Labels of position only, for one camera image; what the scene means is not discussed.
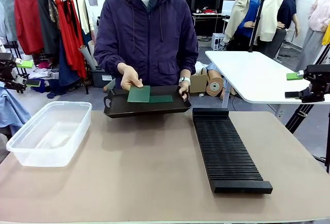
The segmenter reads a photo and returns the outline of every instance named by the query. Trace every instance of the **white jacket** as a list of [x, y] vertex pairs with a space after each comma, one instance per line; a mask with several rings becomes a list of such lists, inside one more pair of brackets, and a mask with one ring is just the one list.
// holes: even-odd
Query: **white jacket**
[[233, 38], [237, 27], [243, 22], [246, 14], [248, 13], [250, 0], [235, 0], [232, 14], [225, 31], [224, 42], [229, 42]]
[[277, 13], [282, 3], [283, 0], [265, 0], [254, 40], [255, 45], [258, 44], [258, 38], [265, 42], [273, 40], [277, 29]]

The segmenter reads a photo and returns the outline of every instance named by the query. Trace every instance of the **box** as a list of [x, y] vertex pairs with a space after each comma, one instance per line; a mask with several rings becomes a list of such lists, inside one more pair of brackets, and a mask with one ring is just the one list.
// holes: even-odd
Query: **box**
[[224, 37], [225, 35], [223, 33], [213, 33], [211, 47], [214, 51], [218, 51], [219, 46], [224, 45]]
[[190, 93], [201, 93], [206, 91], [207, 86], [207, 72], [206, 69], [202, 69], [202, 74], [195, 74], [190, 77], [191, 85], [189, 88]]
[[110, 81], [112, 81], [112, 76], [106, 73], [103, 69], [91, 70], [94, 87], [104, 87]]
[[66, 166], [88, 130], [91, 110], [90, 103], [51, 102], [14, 134], [6, 148], [23, 166]]

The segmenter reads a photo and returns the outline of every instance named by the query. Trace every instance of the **gray garment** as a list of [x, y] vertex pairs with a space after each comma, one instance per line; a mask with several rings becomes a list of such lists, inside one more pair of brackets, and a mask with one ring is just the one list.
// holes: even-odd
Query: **gray garment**
[[0, 0], [0, 3], [4, 6], [5, 11], [5, 35], [9, 41], [17, 41], [14, 2], [15, 0]]
[[308, 65], [313, 64], [317, 55], [322, 49], [322, 40], [324, 33], [320, 31], [314, 31], [308, 28], [308, 32], [305, 38], [303, 50], [301, 52], [301, 58], [295, 71], [305, 70]]
[[258, 41], [258, 51], [269, 58], [274, 59], [277, 52], [280, 50], [286, 35], [287, 31], [285, 29], [277, 29], [271, 42]]
[[0, 2], [0, 37], [6, 36], [5, 26], [5, 8]]

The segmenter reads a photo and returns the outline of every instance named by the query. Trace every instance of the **hand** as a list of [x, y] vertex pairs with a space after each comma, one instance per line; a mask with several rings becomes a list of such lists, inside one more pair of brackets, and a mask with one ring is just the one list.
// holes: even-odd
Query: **hand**
[[256, 23], [254, 23], [252, 21], [248, 21], [248, 22], [244, 23], [245, 28], [254, 28], [255, 25], [256, 25]]
[[[180, 84], [180, 90], [179, 93], [180, 95], [182, 95], [183, 92], [189, 92], [189, 82], [188, 81], [182, 81]], [[182, 98], [184, 99], [184, 101], [187, 99], [187, 95], [183, 95]]]
[[134, 68], [126, 66], [123, 71], [123, 79], [120, 85], [124, 90], [129, 91], [131, 86], [143, 87], [142, 80], [139, 80], [139, 75]]
[[295, 26], [295, 37], [298, 37], [300, 34], [300, 28], [299, 26]]
[[284, 29], [285, 28], [285, 25], [283, 23], [281, 23], [281, 22], [278, 22], [277, 23], [277, 28], [278, 29]]
[[323, 27], [322, 27], [322, 32], [326, 32], [326, 30], [328, 29], [328, 26], [326, 26], [325, 24], [323, 24]]

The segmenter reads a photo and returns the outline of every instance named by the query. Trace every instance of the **paper roll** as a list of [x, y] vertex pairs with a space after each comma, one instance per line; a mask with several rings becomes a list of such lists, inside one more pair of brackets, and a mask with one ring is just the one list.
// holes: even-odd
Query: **paper roll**
[[94, 60], [95, 66], [98, 66], [98, 63], [94, 58], [94, 47], [95, 47], [94, 41], [89, 41], [88, 47], [89, 47], [89, 51], [91, 52], [92, 59]]
[[87, 61], [88, 65], [91, 67], [92, 70], [96, 70], [95, 62], [91, 56], [91, 54], [88, 52], [88, 49], [85, 45], [82, 45], [79, 49], [79, 51], [84, 55], [85, 60]]
[[208, 70], [208, 85], [206, 92], [212, 97], [216, 97], [223, 88], [223, 78], [221, 74], [215, 70]]

